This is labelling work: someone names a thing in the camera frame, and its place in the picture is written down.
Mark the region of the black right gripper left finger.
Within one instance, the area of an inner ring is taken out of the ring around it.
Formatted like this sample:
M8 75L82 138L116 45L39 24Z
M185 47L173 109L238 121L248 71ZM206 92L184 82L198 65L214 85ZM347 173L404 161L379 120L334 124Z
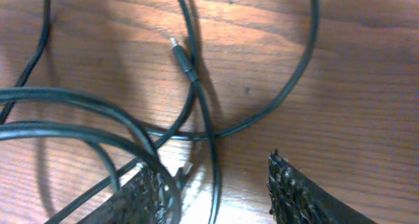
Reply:
M118 192L78 224L173 223L181 219L162 176L142 168Z

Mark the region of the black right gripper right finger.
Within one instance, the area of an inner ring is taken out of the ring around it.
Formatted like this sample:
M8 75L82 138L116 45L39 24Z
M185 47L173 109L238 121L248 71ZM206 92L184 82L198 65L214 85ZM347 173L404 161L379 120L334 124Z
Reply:
M268 156L270 215L276 223L375 224L292 166L278 151Z

